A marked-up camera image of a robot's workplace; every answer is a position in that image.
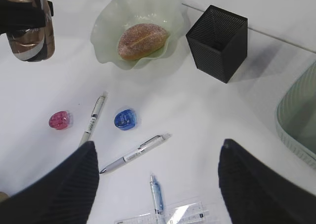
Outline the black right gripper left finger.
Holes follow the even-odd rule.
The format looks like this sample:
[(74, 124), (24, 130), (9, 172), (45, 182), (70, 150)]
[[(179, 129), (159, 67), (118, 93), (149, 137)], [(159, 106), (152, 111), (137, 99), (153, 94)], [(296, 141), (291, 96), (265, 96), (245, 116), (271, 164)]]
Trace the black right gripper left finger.
[(99, 184), (94, 142), (0, 204), (2, 224), (85, 224)]

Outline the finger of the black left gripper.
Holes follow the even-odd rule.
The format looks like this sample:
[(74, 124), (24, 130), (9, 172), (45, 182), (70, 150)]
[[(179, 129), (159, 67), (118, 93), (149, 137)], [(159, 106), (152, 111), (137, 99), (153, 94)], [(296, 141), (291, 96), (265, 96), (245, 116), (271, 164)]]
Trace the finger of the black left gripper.
[(31, 2), (0, 0), (0, 34), (46, 26), (44, 10)]

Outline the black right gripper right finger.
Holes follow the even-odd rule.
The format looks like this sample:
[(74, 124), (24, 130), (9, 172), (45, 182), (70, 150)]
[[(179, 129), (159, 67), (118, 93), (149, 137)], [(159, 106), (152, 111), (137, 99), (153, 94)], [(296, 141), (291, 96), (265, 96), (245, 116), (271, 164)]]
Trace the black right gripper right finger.
[(314, 224), (316, 197), (288, 181), (233, 139), (224, 140), (219, 188), (234, 224)]

